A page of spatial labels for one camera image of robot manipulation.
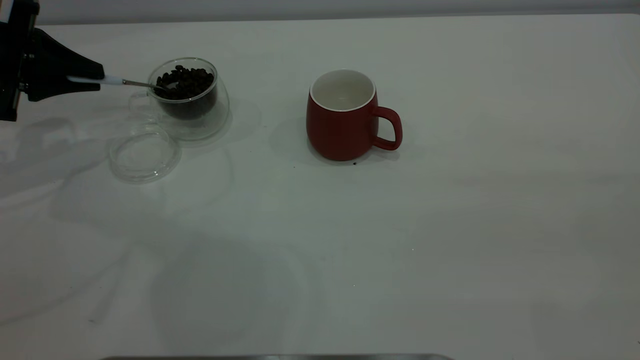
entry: glass cup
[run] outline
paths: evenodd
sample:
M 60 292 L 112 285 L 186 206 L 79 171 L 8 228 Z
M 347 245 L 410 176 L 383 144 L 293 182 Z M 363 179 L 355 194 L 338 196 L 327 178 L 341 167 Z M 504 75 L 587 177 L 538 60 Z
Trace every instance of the glass cup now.
M 179 58 L 168 61 L 151 72 L 148 83 L 155 84 L 158 77 L 175 70 L 177 65 L 186 69 L 205 69 L 213 74 L 211 86 L 203 93 L 189 99 L 170 100 L 157 95 L 154 89 L 138 92 L 129 99 L 131 112 L 157 122 L 171 137 L 192 141 L 207 138 L 218 132 L 227 121 L 229 97 L 218 70 L 213 64 L 200 58 Z M 138 105 L 140 99 L 149 99 L 145 109 Z

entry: wall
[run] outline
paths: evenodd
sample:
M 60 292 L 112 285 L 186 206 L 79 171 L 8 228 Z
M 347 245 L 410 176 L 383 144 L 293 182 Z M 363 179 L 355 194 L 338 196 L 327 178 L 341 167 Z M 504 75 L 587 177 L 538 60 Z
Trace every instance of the wall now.
M 13 0 L 0 0 L 0 21 L 6 22 L 9 19 L 9 10 Z
M 39 24 L 68 24 L 601 12 L 638 5 L 640 0 L 41 0 L 40 4 Z

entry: white table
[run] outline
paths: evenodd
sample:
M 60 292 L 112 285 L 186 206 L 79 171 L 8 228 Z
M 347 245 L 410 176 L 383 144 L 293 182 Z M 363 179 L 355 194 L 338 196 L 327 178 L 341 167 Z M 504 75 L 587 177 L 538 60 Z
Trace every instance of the white table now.
M 1 358 L 640 356 L 640 17 L 43 29 L 125 78 L 211 60 L 233 116 L 135 186 L 103 160 L 137 89 L 22 99 L 0 124 Z M 402 117 L 398 151 L 310 150 L 308 86 L 343 67 Z

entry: glass handle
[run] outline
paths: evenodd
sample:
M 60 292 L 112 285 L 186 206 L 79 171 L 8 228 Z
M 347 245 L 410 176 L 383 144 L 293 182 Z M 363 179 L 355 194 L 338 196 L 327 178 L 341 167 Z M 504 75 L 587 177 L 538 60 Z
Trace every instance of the glass handle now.
M 149 121 L 153 121 L 156 119 L 156 116 L 153 114 L 152 111 L 147 110 L 145 111 L 145 107 L 149 107 L 150 103 L 149 101 L 145 101 L 145 105 L 141 105 L 139 103 L 141 103 L 140 99 L 147 99 L 148 98 L 148 94 L 146 91 L 140 91 L 140 92 L 136 92 L 135 94 L 131 95 L 131 97 L 129 98 L 129 111 L 131 111 L 131 113 L 141 116 L 141 117 L 145 117 L 147 118 L 147 120 Z

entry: red mug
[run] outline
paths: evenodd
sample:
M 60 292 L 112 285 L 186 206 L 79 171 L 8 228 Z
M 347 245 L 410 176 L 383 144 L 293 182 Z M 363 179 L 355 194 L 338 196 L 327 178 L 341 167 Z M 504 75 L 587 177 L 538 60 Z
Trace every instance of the red mug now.
M 391 122 L 395 141 L 378 137 L 378 117 Z M 355 70 L 327 72 L 311 85 L 307 102 L 307 136 L 320 155 L 346 161 L 372 146 L 396 150 L 402 143 L 400 116 L 378 106 L 376 85 Z

